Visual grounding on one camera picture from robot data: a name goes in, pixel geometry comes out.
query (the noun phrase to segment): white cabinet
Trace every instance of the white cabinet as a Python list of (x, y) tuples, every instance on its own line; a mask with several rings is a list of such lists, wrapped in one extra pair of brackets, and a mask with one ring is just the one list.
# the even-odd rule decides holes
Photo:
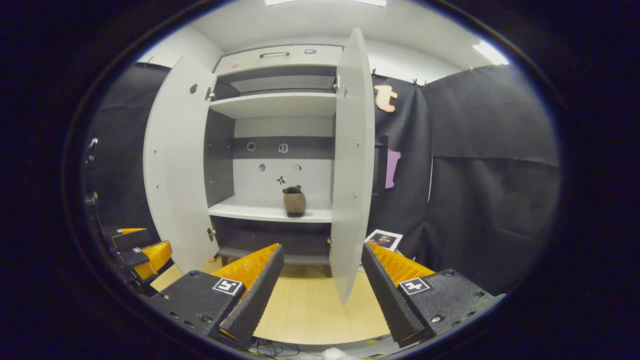
[[(344, 48), (293, 45), (223, 56), (215, 74), (181, 59), (147, 125), (148, 203), (174, 262), (186, 272), (219, 250), (242, 256), (279, 241), (287, 263), (330, 266), (347, 301), (374, 166), (372, 82), (360, 30)], [(307, 211), (288, 217), (282, 188), (298, 184)], [(217, 240), (207, 232), (216, 227)]]

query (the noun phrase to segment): white shelf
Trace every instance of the white shelf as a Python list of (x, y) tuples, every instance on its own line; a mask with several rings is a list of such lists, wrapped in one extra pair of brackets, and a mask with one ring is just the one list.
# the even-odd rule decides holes
[(233, 97), (213, 101), (209, 108), (233, 119), (251, 117), (332, 117), (335, 94), (282, 92)]
[(315, 222), (332, 221), (333, 204), (327, 199), (307, 198), (307, 210), (303, 217), (287, 216), (282, 197), (273, 199), (249, 199), (231, 196), (209, 208), (209, 214), (225, 218), (241, 218), (246, 220), (277, 222)]

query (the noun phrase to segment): open cabinet door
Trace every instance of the open cabinet door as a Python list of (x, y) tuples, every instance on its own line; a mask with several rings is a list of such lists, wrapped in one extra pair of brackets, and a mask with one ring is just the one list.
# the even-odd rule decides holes
[(143, 168), (149, 210), (183, 273), (199, 270), (219, 250), (204, 187), (204, 133), (216, 76), (182, 57), (156, 95), (145, 133)]
[(374, 163), (373, 83), (360, 29), (354, 29), (337, 67), (333, 239), (329, 262), (340, 301), (349, 298), (366, 237)]

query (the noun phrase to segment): photo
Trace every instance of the photo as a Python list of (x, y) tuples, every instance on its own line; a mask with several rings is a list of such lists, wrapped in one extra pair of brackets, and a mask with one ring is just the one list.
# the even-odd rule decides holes
[(400, 239), (402, 238), (401, 234), (394, 234), (388, 231), (375, 230), (371, 235), (367, 237), (365, 242), (371, 241), (376, 245), (380, 245), (385, 249), (395, 251), (398, 244), (400, 243)]

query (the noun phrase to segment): black backdrop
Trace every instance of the black backdrop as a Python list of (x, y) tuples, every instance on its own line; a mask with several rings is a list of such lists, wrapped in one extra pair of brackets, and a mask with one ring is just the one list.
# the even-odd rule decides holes
[(398, 93), (394, 112), (376, 107), (376, 135), (402, 156), (368, 232), (401, 233), (408, 258), (507, 292), (544, 249), (556, 214), (560, 168), (545, 105), (510, 65), (426, 86), (373, 81)]
[(113, 83), (93, 116), (88, 138), (97, 138), (88, 182), (98, 194), (100, 224), (146, 227), (160, 241), (145, 193), (142, 156), (151, 106), (171, 69), (136, 63)]

